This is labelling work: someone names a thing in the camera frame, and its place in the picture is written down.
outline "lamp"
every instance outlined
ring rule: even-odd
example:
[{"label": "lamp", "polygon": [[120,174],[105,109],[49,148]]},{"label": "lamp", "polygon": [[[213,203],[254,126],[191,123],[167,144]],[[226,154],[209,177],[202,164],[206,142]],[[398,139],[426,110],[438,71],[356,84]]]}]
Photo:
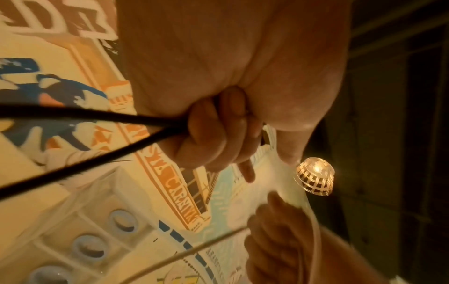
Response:
[{"label": "lamp", "polygon": [[328,196],[332,193],[333,167],[321,158],[307,158],[296,168],[295,181],[305,191]]}]

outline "mural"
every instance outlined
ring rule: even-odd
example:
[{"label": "mural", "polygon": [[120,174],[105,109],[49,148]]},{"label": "mural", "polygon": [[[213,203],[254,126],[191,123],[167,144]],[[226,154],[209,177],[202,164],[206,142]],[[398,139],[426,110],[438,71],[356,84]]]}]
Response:
[{"label": "mural", "polygon": [[[120,66],[112,0],[0,1],[0,103],[76,107],[134,114],[130,83]],[[142,125],[95,120],[0,121],[1,134],[45,171],[65,167],[150,135]],[[275,148],[274,131],[251,158],[256,171]],[[249,186],[236,166],[218,173],[186,170],[157,145],[69,177],[71,192],[120,167],[148,196],[136,206],[151,208],[157,224],[142,245],[151,263],[187,250],[245,223],[268,188]],[[274,168],[264,169],[270,176]],[[146,283],[247,283],[244,234],[162,268]],[[111,273],[106,283],[122,276]]]}]

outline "lamp shade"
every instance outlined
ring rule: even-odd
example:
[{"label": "lamp shade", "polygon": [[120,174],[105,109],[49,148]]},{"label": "lamp shade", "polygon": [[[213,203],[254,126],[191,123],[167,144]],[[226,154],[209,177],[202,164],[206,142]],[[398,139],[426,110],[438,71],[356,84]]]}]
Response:
[{"label": "lamp shade", "polygon": [[296,168],[295,181],[305,191],[315,195],[328,196],[332,193],[333,167],[321,158],[307,158]]}]

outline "painted wall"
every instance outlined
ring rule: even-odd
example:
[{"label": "painted wall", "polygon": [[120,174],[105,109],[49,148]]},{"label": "painted wall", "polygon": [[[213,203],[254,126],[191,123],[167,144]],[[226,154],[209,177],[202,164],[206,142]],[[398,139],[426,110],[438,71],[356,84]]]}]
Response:
[{"label": "painted wall", "polygon": [[[114,13],[112,0],[0,1],[0,103],[135,113],[130,84],[120,70]],[[24,166],[33,169],[16,179],[64,167],[149,135],[141,125],[102,121],[2,120],[0,132],[0,145],[5,145],[0,160],[11,164],[8,171],[20,172]],[[293,203],[306,203],[305,194],[293,181],[294,171],[280,163],[273,151],[273,130],[265,127],[265,132],[269,143],[252,157],[258,179],[250,186],[235,166],[220,174],[204,168],[184,170],[154,145],[60,181],[57,189],[51,189],[58,192],[57,198],[33,210],[25,208],[27,202],[34,202],[32,195],[22,196],[19,203],[17,199],[0,203],[0,212],[32,214],[16,220],[7,240],[0,237],[0,260],[7,257],[14,238],[32,226],[40,212],[115,167],[125,170],[146,194],[145,200],[130,198],[130,202],[151,208],[143,214],[155,225],[138,249],[105,276],[105,283],[117,283],[148,265],[244,225],[272,189],[283,190],[281,195]],[[14,155],[23,159],[14,160]],[[7,174],[6,169],[0,169],[0,174]],[[39,194],[45,199],[47,193]],[[10,222],[2,224],[13,226]],[[241,234],[164,267],[138,283],[246,283],[244,237]]]}]

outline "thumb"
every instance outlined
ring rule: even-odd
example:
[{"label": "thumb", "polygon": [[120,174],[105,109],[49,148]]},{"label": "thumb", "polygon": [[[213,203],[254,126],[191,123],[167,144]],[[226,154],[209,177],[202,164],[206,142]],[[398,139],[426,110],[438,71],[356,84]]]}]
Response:
[{"label": "thumb", "polygon": [[283,201],[277,192],[268,194],[268,205],[277,221],[287,226],[303,251],[311,255],[313,252],[313,230],[309,217],[304,211]]},{"label": "thumb", "polygon": [[312,132],[313,128],[293,132],[276,131],[279,158],[290,166],[296,166],[303,156],[304,148]]}]

